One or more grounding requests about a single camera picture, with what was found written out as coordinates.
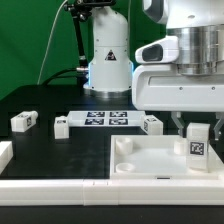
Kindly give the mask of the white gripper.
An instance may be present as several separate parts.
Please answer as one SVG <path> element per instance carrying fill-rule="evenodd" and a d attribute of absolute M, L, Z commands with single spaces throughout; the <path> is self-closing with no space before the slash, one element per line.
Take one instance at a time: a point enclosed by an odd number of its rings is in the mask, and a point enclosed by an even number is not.
<path fill-rule="evenodd" d="M 217 112 L 215 140 L 224 125 L 224 75 L 185 76 L 171 64 L 141 65 L 132 80 L 132 102 L 138 110 L 173 111 L 171 118 L 183 136 L 181 112 Z"/>

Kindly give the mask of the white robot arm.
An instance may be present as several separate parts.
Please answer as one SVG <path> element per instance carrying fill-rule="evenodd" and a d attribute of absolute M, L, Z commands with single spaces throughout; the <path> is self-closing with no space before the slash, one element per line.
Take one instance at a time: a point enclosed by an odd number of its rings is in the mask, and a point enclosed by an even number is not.
<path fill-rule="evenodd" d="M 132 102 L 169 111 L 182 129 L 183 112 L 216 114 L 224 126 L 224 0 L 142 0 L 146 35 L 135 52 Z"/>

